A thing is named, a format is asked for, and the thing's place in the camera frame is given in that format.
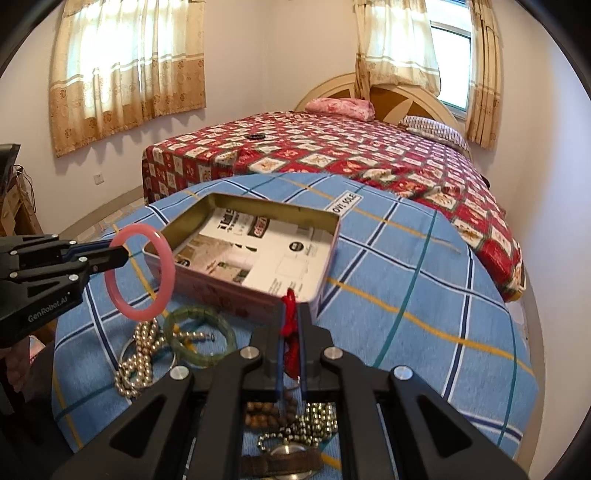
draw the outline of person's hand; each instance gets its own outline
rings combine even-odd
[[[29,359],[29,345],[31,339],[25,337],[12,348],[1,349],[0,359],[6,360],[6,376],[15,392],[20,392],[29,378],[31,362]]]

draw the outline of small black object on bed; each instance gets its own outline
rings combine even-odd
[[[486,188],[490,190],[491,189],[491,183],[490,183],[490,181],[484,175],[480,175],[480,176],[482,177],[482,181],[486,185]]]
[[[247,140],[264,140],[265,134],[248,134],[248,135],[245,135],[245,138]]]

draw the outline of red patterned bedspread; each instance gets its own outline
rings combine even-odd
[[[249,134],[265,138],[248,140]],[[151,145],[142,161],[148,202],[203,181],[285,171],[344,175],[439,210],[474,249],[503,299],[515,300],[525,289],[521,248],[470,160],[404,128],[262,113]]]

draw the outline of dark blue stripe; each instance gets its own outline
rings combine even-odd
[[[400,310],[398,311],[398,315],[396,315],[396,319],[394,320],[394,324],[390,329],[388,336],[386,337],[386,341],[382,345],[382,349],[379,351],[378,356],[376,357],[373,367],[379,368],[380,364],[384,360],[392,341],[394,340],[394,336],[398,330],[398,326],[402,321],[402,317],[404,316],[404,312],[406,311],[406,307],[408,305],[408,301],[410,300],[410,295],[412,295],[415,283],[417,282],[418,274],[421,271],[421,266],[423,264],[423,260],[425,260],[425,255],[427,253],[427,247],[429,242],[431,241],[431,233],[433,232],[433,226],[435,225],[435,220],[437,219],[437,212],[433,212],[433,218],[431,219],[431,225],[429,226],[429,231],[427,232],[427,238],[425,239],[425,243],[423,244],[423,251],[421,252],[421,256],[418,259],[417,267],[414,270],[413,277],[408,285],[408,289],[406,295],[404,296],[404,300],[402,301],[402,305],[400,305]]]
[[[105,347],[105,350],[107,352],[109,360],[111,361],[111,364],[113,365],[113,369],[117,370],[117,367],[119,366],[119,362],[115,358],[115,353],[113,352],[113,350],[111,350],[111,347],[109,346],[109,342],[107,340],[107,335],[105,334],[105,331],[103,330],[103,325],[100,322],[99,313],[96,310],[95,302],[93,301],[92,295],[90,293],[90,285],[87,285],[85,287],[85,290],[86,290],[86,296],[88,298],[88,304],[90,305],[90,311],[92,312],[92,317],[93,317],[93,320],[94,320],[94,323],[96,326],[96,330],[97,330],[97,332],[99,332],[100,341],[103,342],[103,345]]]
[[[361,190],[363,190],[363,187],[364,187],[364,185],[363,185],[363,183],[362,183],[362,184],[360,184],[360,185],[359,185],[359,187],[357,187],[357,189],[356,189],[356,190],[355,190],[353,193],[358,193],[358,192],[360,192]]]
[[[280,178],[281,178],[282,176],[284,176],[284,175],[287,175],[287,172],[286,172],[286,171],[285,171],[285,172],[283,172],[283,173],[277,174],[277,175],[272,175],[272,174],[263,175],[263,176],[265,176],[265,177],[269,177],[269,180],[265,180],[265,181],[263,181],[263,182],[259,183],[258,185],[255,185],[254,187],[250,187],[250,188],[249,188],[249,189],[248,189],[246,192],[247,192],[247,193],[248,193],[248,192],[251,192],[253,189],[257,189],[258,187],[260,187],[260,186],[262,186],[262,185],[266,185],[267,183],[271,183],[271,182],[272,182],[273,180],[275,180],[275,179],[280,179]]]
[[[75,409],[77,409],[78,407],[81,407],[89,400],[92,400],[93,398],[98,397],[101,393],[104,393],[107,390],[110,390],[111,388],[114,388],[112,383],[105,385],[104,387],[100,387],[99,389],[94,390],[94,391],[90,392],[88,395],[82,397],[80,400],[75,401],[72,405],[68,405],[66,408],[64,408],[61,412],[59,412],[56,415],[56,422],[60,421],[63,417],[65,417],[69,413],[72,413]]]
[[[505,421],[503,422],[503,428],[497,441],[497,447],[501,446],[501,441],[507,430],[507,424],[509,423],[509,415],[511,414],[511,407],[513,406],[513,395],[515,394],[515,384],[517,383],[517,346],[515,345],[515,329],[513,328],[513,319],[509,317],[509,324],[511,325],[511,336],[513,338],[513,377],[511,378],[511,387],[509,389],[509,398],[507,399],[507,411],[505,412]]]
[[[394,212],[396,211],[397,207],[398,207],[398,204],[393,203],[392,206],[390,207],[390,210],[388,211],[388,213],[386,213],[386,216],[384,218],[386,220],[389,220],[392,217],[392,215],[394,214]],[[367,245],[364,245],[364,244],[360,244],[360,245],[363,247],[366,247],[368,245],[372,245],[376,241],[376,239],[379,237],[379,234],[382,232],[382,230],[384,230],[385,226],[386,226],[386,222],[380,222],[378,227],[375,229],[374,233],[372,234],[372,236],[369,238]],[[365,248],[361,249],[361,251],[354,257],[353,261],[349,264],[349,267],[347,268],[347,270],[345,270],[345,272],[343,272],[341,277],[338,279],[339,282],[341,282],[341,283],[347,282],[350,275],[355,271],[355,268],[365,258],[367,253],[368,253],[367,249],[365,249]],[[339,290],[340,290],[340,287],[338,285],[333,285],[333,287],[327,293],[326,297],[322,299],[322,301],[320,302],[320,308],[318,309],[318,317],[322,314],[322,312],[329,305],[329,303],[332,301],[332,299],[335,297],[335,295],[339,292]]]
[[[225,183],[229,183],[230,185],[234,185],[235,187],[243,190],[242,195],[246,195],[247,193],[250,193],[250,194],[254,195],[255,197],[260,198],[260,199],[263,199],[263,200],[268,200],[269,199],[268,197],[265,197],[264,195],[262,195],[262,194],[260,194],[258,192],[255,192],[253,190],[253,189],[256,189],[257,187],[260,187],[262,184],[259,184],[256,187],[247,188],[244,185],[240,185],[239,183],[234,183],[233,181],[230,181],[228,179],[222,179],[222,181],[225,182]]]
[[[60,338],[60,340],[56,343],[54,349],[54,352],[61,347],[65,342],[67,342],[69,339],[74,338],[76,335],[80,334],[80,333],[84,333],[87,330],[90,330],[92,328],[93,324],[89,323],[88,325],[84,325],[83,327],[79,328],[78,330],[74,330],[72,333],[69,333],[68,335],[66,335],[63,338]]]
[[[185,200],[189,200],[190,198],[195,198],[195,197],[193,197],[193,195],[187,195],[186,197],[181,198],[178,202],[171,203],[170,205],[167,205],[166,207],[162,207],[160,210],[164,211],[167,208],[177,206],[179,203],[184,202]]]
[[[195,195],[199,195],[199,193],[202,192],[203,190],[210,189],[211,187],[214,187],[214,186],[215,186],[215,183],[213,183],[212,181],[206,181],[203,183],[196,183],[194,185],[191,185],[190,187],[187,188],[187,190],[190,191],[191,193],[194,193]]]
[[[466,283],[467,288],[472,288],[472,274],[474,269],[474,260],[472,259],[472,253],[468,253],[468,281]],[[468,312],[470,311],[470,301],[472,297],[470,295],[464,295],[464,306],[462,308],[462,326],[460,328],[460,338],[466,338],[466,330],[468,327]],[[456,344],[456,354],[453,357],[452,371],[449,375],[449,380],[443,392],[443,398],[449,401],[449,396],[452,394],[452,386],[456,380],[457,371],[460,368],[460,358],[462,357],[462,350],[464,345],[462,343]]]
[[[138,250],[136,253],[134,253],[134,254],[131,254],[129,257],[130,257],[130,258],[135,258],[135,257],[137,257],[138,255],[141,255],[142,253],[143,253],[143,252],[142,252],[141,250]],[[93,273],[92,275],[101,275],[101,273]]]
[[[134,223],[143,222],[144,220],[147,220],[148,218],[150,218],[152,215],[153,215],[153,213],[150,213],[149,215],[146,215],[145,217],[138,218],[137,220],[134,221]]]
[[[398,265],[401,268],[405,268],[406,270],[413,270],[413,267],[412,266],[410,266],[410,265],[402,262],[401,260],[399,260],[397,258],[394,258],[394,257],[390,257],[390,255],[385,254],[385,253],[381,252],[380,250],[376,250],[373,247],[369,247],[369,246],[367,246],[367,245],[365,245],[363,243],[360,243],[357,240],[354,240],[352,238],[349,238],[348,236],[339,235],[339,238],[342,239],[343,241],[347,242],[347,243],[354,244],[357,247],[365,248],[365,249],[371,251],[371,253],[377,255],[378,257],[382,257],[384,260],[388,260],[389,262],[392,262],[392,263]],[[474,297],[478,297],[479,299],[481,299],[481,300],[483,300],[483,301],[485,301],[485,302],[487,302],[487,303],[489,303],[491,305],[494,305],[495,307],[501,309],[503,312],[509,314],[509,312],[507,311],[506,307],[503,304],[499,304],[499,303],[495,302],[494,300],[490,299],[489,297],[486,297],[484,294],[482,294],[482,293],[480,293],[478,291],[475,291],[475,290],[468,291],[468,290],[466,290],[463,287],[460,287],[460,286],[455,285],[453,283],[449,283],[449,282],[447,282],[445,280],[442,280],[441,278],[437,278],[433,274],[431,274],[429,272],[426,272],[424,270],[421,270],[420,274],[422,276],[424,276],[424,277],[428,277],[429,279],[433,280],[435,283],[439,283],[440,285],[443,285],[445,287],[448,287],[448,288],[450,288],[450,289],[452,289],[454,291],[463,293],[465,295],[471,295],[471,296],[474,296]]]
[[[129,302],[129,305],[132,307],[135,307],[136,305],[139,305],[140,303],[142,303],[144,300],[147,300],[148,298],[150,298],[150,294],[149,293],[145,293],[143,294],[141,297],[132,300]],[[115,316],[117,316],[118,314],[120,314],[119,310],[113,310],[112,312],[107,313],[106,315],[104,315],[103,317],[101,317],[101,321],[105,321],[105,320],[109,320]]]
[[[332,175],[324,175],[321,178],[319,178],[318,180],[313,181],[312,183],[310,183],[309,185],[307,185],[308,188],[312,188],[314,185],[318,185],[321,181],[330,178]],[[293,193],[292,195],[288,196],[285,200],[283,200],[283,203],[290,203],[294,198],[296,198],[298,195],[300,195],[301,193],[304,193],[307,189],[300,189],[298,191],[296,191],[295,193]]]
[[[354,183],[349,182],[349,181],[343,181],[343,183],[349,185],[350,187],[356,187],[357,186]],[[370,192],[369,190],[367,190],[368,185],[366,185],[365,183],[362,183],[361,185],[362,185],[362,187],[361,187],[360,191],[365,190],[367,193],[369,193],[371,195],[375,195],[376,197],[380,197],[380,198],[383,198],[385,200],[390,200],[390,202],[397,202],[397,203],[399,203],[401,205],[405,205],[407,207],[410,207],[413,210],[417,210],[417,211],[421,212],[424,215],[431,216],[431,213],[426,212],[422,208],[414,205],[414,203],[416,203],[416,202],[413,201],[413,200],[405,199],[405,198],[401,197],[400,195],[397,196],[397,195],[394,195],[394,194],[392,194],[392,197],[388,197],[387,195],[384,195],[383,193],[381,193],[381,191],[378,190],[378,189],[376,189],[375,187],[372,187],[375,191],[374,192]],[[427,207],[426,205],[425,205],[425,208],[428,208],[430,210],[434,210],[431,207]]]
[[[491,429],[495,429],[495,430],[499,430],[499,431],[501,431],[501,429],[503,428],[503,425],[501,423],[495,422],[493,420],[479,419],[477,417],[473,417],[472,415],[470,415],[468,413],[462,413],[462,415],[464,415],[464,417],[466,417],[466,419],[469,422],[476,423],[477,425],[482,425],[482,426],[489,427]],[[512,429],[511,427],[507,427],[505,429],[505,431],[509,435],[514,437],[516,440],[521,441],[523,438],[523,435],[521,433],[519,433],[517,430]]]
[[[158,216],[158,218],[160,218],[160,220],[162,220],[162,222],[165,225],[168,225],[168,219],[162,214],[162,212],[160,212],[160,210],[158,210],[156,207],[153,207],[151,205],[148,205],[148,208],[150,210],[152,210]]]

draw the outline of wooden headboard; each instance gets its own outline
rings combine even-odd
[[[353,98],[355,74],[346,73],[334,77],[309,91],[295,107],[302,111],[306,104],[315,98]],[[370,100],[375,108],[375,117],[389,124],[397,124],[406,115],[432,118],[446,124],[463,134],[464,128],[456,118],[432,93],[421,87],[406,85],[374,86]]]

